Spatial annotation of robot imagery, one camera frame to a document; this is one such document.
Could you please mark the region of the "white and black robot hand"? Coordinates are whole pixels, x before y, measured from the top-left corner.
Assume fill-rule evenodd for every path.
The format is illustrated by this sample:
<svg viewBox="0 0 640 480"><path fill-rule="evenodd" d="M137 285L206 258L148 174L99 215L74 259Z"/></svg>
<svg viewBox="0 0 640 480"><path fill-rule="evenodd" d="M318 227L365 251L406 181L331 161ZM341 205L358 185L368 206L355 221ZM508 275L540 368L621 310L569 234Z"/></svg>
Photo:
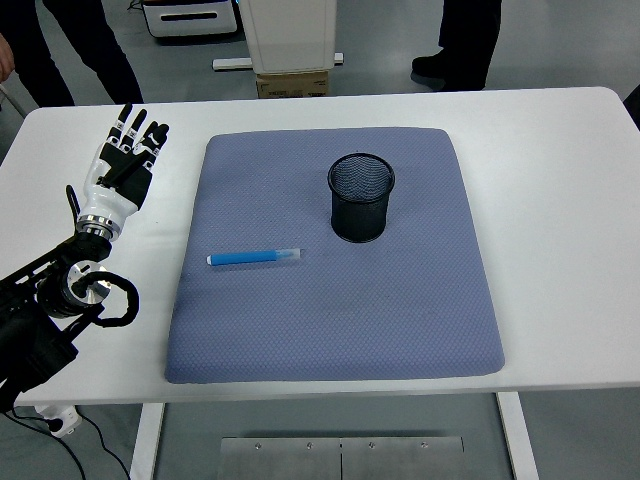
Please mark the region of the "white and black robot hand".
<svg viewBox="0 0 640 480"><path fill-rule="evenodd" d="M169 132L168 125L156 121L142 130L146 116L145 109L135 111L130 103L118 114L85 179L81 221L97 220L120 230L141 209Z"/></svg>

